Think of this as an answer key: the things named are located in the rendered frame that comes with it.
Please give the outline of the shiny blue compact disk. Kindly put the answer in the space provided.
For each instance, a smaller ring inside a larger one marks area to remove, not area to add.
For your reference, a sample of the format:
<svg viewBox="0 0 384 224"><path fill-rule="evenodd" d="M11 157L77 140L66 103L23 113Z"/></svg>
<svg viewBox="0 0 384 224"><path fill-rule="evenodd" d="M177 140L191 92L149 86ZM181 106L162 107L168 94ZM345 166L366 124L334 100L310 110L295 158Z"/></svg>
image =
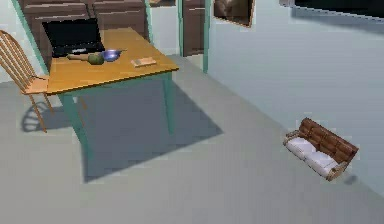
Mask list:
<svg viewBox="0 0 384 224"><path fill-rule="evenodd" d="M109 50L103 51L101 55L103 56L105 61L114 62L120 57L121 50L109 49Z"/></svg>

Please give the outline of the brown room door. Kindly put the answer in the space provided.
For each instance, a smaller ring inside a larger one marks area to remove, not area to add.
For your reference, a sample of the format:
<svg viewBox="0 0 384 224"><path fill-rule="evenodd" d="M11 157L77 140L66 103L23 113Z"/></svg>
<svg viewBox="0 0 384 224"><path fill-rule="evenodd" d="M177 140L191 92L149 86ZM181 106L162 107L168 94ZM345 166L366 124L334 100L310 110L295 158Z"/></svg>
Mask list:
<svg viewBox="0 0 384 224"><path fill-rule="evenodd" d="M204 51L205 0L183 0L183 55Z"/></svg>

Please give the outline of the brown framed picture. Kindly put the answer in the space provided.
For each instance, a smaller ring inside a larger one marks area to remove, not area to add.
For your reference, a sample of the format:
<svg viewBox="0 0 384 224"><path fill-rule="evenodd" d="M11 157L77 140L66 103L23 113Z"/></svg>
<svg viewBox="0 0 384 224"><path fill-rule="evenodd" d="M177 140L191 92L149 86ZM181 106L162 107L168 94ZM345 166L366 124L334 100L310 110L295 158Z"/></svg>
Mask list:
<svg viewBox="0 0 384 224"><path fill-rule="evenodd" d="M252 25L254 0L214 0L214 16L244 27Z"/></svg>

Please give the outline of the green round alarm clock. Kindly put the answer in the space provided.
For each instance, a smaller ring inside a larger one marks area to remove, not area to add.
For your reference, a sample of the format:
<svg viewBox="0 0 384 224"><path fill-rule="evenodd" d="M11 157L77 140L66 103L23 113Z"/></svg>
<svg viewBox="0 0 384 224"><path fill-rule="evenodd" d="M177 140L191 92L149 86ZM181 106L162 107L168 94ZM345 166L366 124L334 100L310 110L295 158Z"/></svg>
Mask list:
<svg viewBox="0 0 384 224"><path fill-rule="evenodd" d="M100 54L89 54L87 60L91 65L102 65L104 63L104 58Z"/></svg>

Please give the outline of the brown wooden cupboard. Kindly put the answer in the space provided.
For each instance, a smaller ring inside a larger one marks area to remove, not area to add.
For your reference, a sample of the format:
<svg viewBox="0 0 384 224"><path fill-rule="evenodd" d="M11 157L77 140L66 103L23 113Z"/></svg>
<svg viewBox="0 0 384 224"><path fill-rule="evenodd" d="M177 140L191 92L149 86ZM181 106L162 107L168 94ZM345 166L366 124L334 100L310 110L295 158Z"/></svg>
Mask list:
<svg viewBox="0 0 384 224"><path fill-rule="evenodd" d="M96 17L101 30L132 28L149 40L145 0L17 0L47 68L52 47L43 22Z"/></svg>

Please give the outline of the wooden table with green legs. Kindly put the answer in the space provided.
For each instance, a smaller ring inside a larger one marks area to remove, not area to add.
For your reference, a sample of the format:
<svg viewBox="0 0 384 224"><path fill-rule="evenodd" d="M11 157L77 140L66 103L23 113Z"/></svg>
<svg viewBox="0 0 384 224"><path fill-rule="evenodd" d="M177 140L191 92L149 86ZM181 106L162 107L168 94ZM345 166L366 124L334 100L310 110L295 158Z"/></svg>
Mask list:
<svg viewBox="0 0 384 224"><path fill-rule="evenodd" d="M78 96L144 80L160 80L163 83L168 130L174 130L172 73L179 67L131 28L104 30L100 35L105 47L122 51L119 59L102 65L91 65L54 58L47 88L49 95L59 97L86 157L91 155L91 147L74 103ZM156 64L138 68L131 64L134 59L147 57L152 57Z"/></svg>

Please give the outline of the dark window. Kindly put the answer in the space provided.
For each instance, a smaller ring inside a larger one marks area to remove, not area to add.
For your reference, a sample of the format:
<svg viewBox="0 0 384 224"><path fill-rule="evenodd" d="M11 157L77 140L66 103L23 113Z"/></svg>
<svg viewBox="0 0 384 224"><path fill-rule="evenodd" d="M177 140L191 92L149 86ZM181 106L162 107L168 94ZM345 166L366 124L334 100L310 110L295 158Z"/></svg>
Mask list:
<svg viewBox="0 0 384 224"><path fill-rule="evenodd" d="M279 0L298 17L334 17L384 22L384 0Z"/></svg>

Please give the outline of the black laptop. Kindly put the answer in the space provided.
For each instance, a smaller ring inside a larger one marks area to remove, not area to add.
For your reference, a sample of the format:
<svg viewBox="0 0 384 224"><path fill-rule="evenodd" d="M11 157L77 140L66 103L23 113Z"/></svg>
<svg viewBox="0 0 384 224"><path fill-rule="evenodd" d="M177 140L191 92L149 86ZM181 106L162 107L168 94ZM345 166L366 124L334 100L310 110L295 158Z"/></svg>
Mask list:
<svg viewBox="0 0 384 224"><path fill-rule="evenodd" d="M43 22L54 58L104 51L96 18Z"/></svg>

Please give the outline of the wooden spindle chair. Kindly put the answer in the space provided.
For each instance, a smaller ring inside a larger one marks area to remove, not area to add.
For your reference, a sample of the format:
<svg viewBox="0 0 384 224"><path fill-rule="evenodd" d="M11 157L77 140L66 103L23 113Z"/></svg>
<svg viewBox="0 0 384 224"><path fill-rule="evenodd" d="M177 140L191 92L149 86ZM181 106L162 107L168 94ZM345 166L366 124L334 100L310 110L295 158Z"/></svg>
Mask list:
<svg viewBox="0 0 384 224"><path fill-rule="evenodd" d="M51 112L52 105L47 96L49 76L38 76L17 40L8 32L0 30L0 65L14 81L23 95L29 97L39 124L47 132L45 123L33 98L42 94Z"/></svg>

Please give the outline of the brown and white sofa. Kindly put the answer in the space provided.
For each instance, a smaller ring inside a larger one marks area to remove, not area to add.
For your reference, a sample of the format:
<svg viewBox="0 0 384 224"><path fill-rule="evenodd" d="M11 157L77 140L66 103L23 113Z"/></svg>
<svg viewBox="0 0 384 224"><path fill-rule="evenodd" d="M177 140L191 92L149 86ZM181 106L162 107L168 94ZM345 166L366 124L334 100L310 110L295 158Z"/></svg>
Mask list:
<svg viewBox="0 0 384 224"><path fill-rule="evenodd" d="M310 118L287 133L283 145L329 182L346 170L359 150Z"/></svg>

